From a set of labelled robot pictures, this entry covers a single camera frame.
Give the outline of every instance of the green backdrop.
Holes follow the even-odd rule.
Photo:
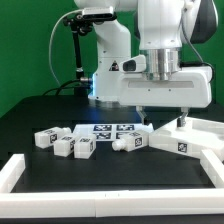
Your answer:
[[[223,0],[214,0],[219,14],[218,31],[206,44],[196,46],[204,60],[216,67],[213,98],[224,105]],[[41,95],[57,87],[48,66],[48,44],[56,21],[76,9],[73,0],[1,0],[0,6],[0,116],[21,99]],[[119,14],[119,21],[133,31],[132,14]],[[132,54],[138,54],[138,41],[132,38]],[[87,73],[96,69],[94,33],[82,38],[83,64]],[[195,56],[184,47],[185,60]],[[53,65],[61,82],[74,78],[75,60],[71,33],[60,26],[54,41]]]

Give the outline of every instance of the cable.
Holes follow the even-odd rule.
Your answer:
[[[187,36],[187,33],[186,33],[186,29],[185,29],[185,24],[184,24],[184,10],[182,11],[181,24],[182,24],[182,30],[183,30],[183,35],[184,35],[185,40],[187,41],[187,43],[191,47],[191,49],[194,51],[194,53],[197,55],[199,61],[201,63],[204,63],[203,58],[201,57],[201,55],[198,53],[198,51],[196,50],[196,48],[193,46],[193,44],[188,39],[188,36]]]
[[[56,83],[58,84],[58,86],[61,86],[61,83],[59,82],[57,75],[54,72],[53,66],[52,66],[52,45],[53,45],[53,40],[54,40],[54,35],[55,32],[57,30],[57,27],[59,25],[59,23],[64,19],[64,17],[72,15],[72,14],[77,14],[79,12],[81,12],[82,10],[75,10],[75,11],[71,11],[66,13],[65,15],[63,15],[55,24],[52,33],[51,33],[51,38],[50,38],[50,43],[49,43],[49,55],[48,55],[48,59],[49,59],[49,66],[50,66],[50,70],[51,70],[51,74],[53,76],[53,78],[55,79]]]
[[[59,93],[61,92],[61,90],[62,90],[64,87],[66,87],[66,86],[68,86],[68,85],[70,85],[70,84],[72,84],[72,83],[76,83],[76,82],[80,82],[80,80],[79,80],[79,79],[76,79],[76,80],[70,80],[70,81],[65,82],[64,84],[62,84],[62,85],[58,88],[58,90],[57,90],[55,96],[58,96]]]
[[[73,87],[64,87],[63,89],[74,89],[74,88],[76,88],[76,86],[73,86]],[[43,93],[42,96],[46,96],[48,93],[50,93],[50,92],[52,92],[52,91],[56,91],[56,90],[58,90],[58,89],[59,89],[59,88],[49,89],[49,90],[47,90],[45,93]]]
[[[62,90],[64,89],[75,89],[75,88],[84,88],[84,89],[90,89],[90,86],[87,85],[87,86],[73,86],[73,87],[63,87]],[[59,88],[53,88],[53,89],[49,89],[47,90],[45,93],[42,94],[42,96],[46,96],[48,93],[52,92],[52,91],[56,91],[58,90]]]

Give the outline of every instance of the white frame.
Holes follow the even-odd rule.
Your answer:
[[[221,161],[211,150],[203,150],[201,158],[202,167],[216,185],[216,180],[222,179],[224,175]],[[12,156],[0,172],[0,218],[224,213],[224,189],[10,194],[9,191],[24,170],[24,155],[17,154]]]

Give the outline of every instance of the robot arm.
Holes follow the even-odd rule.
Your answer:
[[[203,43],[216,31],[218,18],[213,0],[75,3],[80,8],[137,11],[140,55],[134,58],[130,57],[130,34],[126,28],[117,21],[94,25],[99,65],[93,75],[91,100],[136,106],[140,116],[144,106],[180,107],[184,117],[188,108],[206,107],[211,102],[211,68],[203,63],[200,67],[181,67],[180,51],[183,43]],[[119,68],[111,69],[113,64]]]

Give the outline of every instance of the black tabletop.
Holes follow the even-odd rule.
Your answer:
[[[146,108],[154,128],[175,119],[176,108]],[[192,109],[189,116],[223,122],[224,108],[212,103]],[[54,156],[53,148],[40,149],[34,133],[76,124],[140,123],[135,108],[92,107],[86,98],[37,96],[22,100],[0,119],[0,168],[14,153],[25,154],[26,170],[14,193],[97,190],[213,188],[199,160],[144,147],[114,152],[111,142],[97,142],[89,160]],[[83,219],[2,220],[2,223],[223,223],[222,215],[155,216]]]

